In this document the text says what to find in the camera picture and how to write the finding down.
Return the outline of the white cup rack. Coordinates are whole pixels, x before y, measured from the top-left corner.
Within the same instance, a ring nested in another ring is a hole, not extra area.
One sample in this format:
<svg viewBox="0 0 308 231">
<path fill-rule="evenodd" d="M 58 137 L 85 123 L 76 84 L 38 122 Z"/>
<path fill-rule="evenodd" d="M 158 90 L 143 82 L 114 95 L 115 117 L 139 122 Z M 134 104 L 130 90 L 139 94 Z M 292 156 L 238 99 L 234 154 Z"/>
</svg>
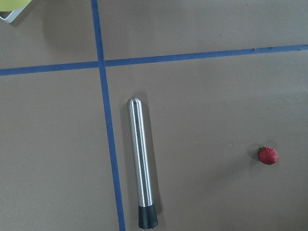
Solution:
<svg viewBox="0 0 308 231">
<path fill-rule="evenodd" d="M 1 10 L 0 11 L 0 19 L 3 20 L 4 22 L 6 23 L 12 23 L 18 16 L 19 14 L 26 8 L 23 7 L 23 8 L 20 8 L 20 9 L 17 9 L 17 10 L 13 10 L 13 11 L 4 11 L 4 10 Z"/>
</svg>

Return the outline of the yellow plastic cup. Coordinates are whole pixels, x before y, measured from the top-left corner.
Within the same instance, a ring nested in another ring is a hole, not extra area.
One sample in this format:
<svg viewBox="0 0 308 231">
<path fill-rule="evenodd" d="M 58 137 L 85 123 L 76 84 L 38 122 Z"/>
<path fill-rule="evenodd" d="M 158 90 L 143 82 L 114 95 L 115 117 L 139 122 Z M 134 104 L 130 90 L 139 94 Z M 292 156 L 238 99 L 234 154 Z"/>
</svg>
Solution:
<svg viewBox="0 0 308 231">
<path fill-rule="evenodd" d="M 11 12 L 27 6 L 31 0 L 0 0 L 0 11 Z"/>
</svg>

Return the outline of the steel muddler black tip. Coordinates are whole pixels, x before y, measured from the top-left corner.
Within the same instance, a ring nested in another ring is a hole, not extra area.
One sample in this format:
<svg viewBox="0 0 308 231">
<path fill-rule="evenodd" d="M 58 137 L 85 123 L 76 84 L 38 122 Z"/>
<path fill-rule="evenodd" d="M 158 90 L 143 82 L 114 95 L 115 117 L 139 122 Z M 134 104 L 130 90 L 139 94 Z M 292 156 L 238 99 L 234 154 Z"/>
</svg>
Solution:
<svg viewBox="0 0 308 231">
<path fill-rule="evenodd" d="M 142 102 L 137 97 L 128 100 L 128 118 L 137 182 L 138 225 L 144 230 L 153 229 L 158 225 L 158 219 L 153 200 Z"/>
</svg>

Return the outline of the red strawberry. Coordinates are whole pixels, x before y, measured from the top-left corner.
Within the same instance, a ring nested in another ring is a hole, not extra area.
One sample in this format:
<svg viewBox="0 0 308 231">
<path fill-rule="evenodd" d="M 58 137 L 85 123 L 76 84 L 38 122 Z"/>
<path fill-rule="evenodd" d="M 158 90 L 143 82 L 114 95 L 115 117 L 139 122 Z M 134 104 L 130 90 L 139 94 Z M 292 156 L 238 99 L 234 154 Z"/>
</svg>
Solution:
<svg viewBox="0 0 308 231">
<path fill-rule="evenodd" d="M 257 156 L 258 160 L 266 165 L 272 165 L 278 162 L 277 151 L 271 147 L 259 147 Z"/>
</svg>

